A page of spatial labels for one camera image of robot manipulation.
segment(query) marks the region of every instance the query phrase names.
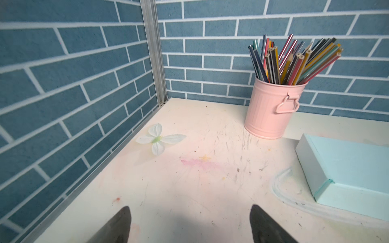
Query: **pink bucket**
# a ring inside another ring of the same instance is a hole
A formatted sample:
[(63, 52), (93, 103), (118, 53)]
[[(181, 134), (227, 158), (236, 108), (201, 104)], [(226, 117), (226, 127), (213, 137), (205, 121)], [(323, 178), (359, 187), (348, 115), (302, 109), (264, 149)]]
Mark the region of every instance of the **pink bucket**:
[(278, 85), (255, 80), (244, 127), (254, 136), (266, 139), (282, 137), (298, 100), (307, 84)]

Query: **white petal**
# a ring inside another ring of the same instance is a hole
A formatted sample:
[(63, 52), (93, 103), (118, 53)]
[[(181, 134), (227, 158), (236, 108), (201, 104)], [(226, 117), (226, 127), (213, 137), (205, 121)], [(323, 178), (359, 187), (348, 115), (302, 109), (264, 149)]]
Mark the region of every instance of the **white petal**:
[(160, 155), (165, 150), (165, 146), (161, 142), (153, 143), (151, 146), (151, 151), (155, 155)]
[(151, 143), (155, 139), (154, 136), (151, 136), (149, 134), (138, 137), (135, 142), (137, 143)]
[(184, 138), (186, 138), (185, 135), (174, 134), (174, 135), (162, 137), (161, 142), (175, 144), (175, 143), (181, 142)]
[(158, 137), (162, 133), (162, 125), (159, 123), (154, 124), (151, 128), (149, 128), (149, 133), (154, 137)]

